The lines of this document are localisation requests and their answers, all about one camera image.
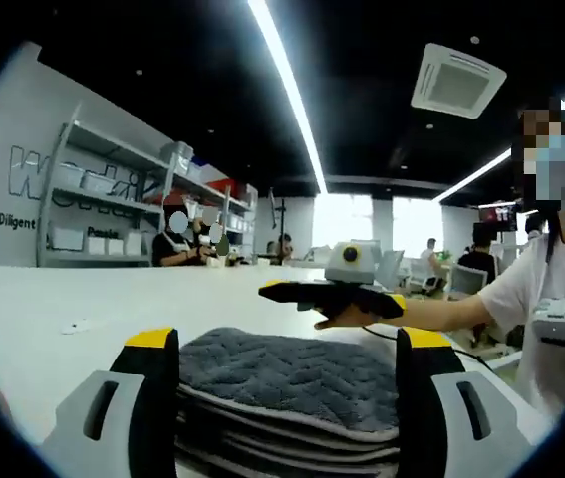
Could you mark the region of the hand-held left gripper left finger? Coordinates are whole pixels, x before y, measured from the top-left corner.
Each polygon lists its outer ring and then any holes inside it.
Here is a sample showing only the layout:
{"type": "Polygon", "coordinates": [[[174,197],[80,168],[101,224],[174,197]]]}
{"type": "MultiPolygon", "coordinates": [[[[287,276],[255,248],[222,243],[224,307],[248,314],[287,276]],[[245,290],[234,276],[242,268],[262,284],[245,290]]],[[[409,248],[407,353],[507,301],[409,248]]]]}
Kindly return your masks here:
{"type": "Polygon", "coordinates": [[[60,477],[175,477],[178,385],[177,330],[132,336],[58,405],[41,456],[60,477]]]}

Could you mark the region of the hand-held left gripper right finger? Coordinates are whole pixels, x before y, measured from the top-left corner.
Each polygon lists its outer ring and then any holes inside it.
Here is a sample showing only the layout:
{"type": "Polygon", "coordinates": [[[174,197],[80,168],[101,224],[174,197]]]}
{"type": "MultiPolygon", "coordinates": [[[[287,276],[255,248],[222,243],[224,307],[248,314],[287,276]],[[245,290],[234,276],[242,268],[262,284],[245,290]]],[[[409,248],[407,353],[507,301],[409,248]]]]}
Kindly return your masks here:
{"type": "Polygon", "coordinates": [[[513,404],[442,335],[397,334],[399,477],[509,477],[531,445],[513,404]]]}

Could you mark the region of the person's right hand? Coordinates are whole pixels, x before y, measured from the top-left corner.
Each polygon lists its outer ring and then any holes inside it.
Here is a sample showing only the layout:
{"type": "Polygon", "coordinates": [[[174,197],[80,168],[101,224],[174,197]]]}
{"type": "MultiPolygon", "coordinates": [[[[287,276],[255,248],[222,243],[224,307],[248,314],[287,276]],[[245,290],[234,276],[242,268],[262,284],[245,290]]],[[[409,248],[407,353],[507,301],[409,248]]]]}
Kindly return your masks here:
{"type": "Polygon", "coordinates": [[[326,330],[331,328],[362,328],[372,324],[389,324],[402,326],[405,322],[402,318],[386,319],[379,315],[364,312],[357,305],[346,306],[336,313],[333,309],[316,307],[315,312],[321,314],[323,319],[314,324],[315,330],[326,330]]]}

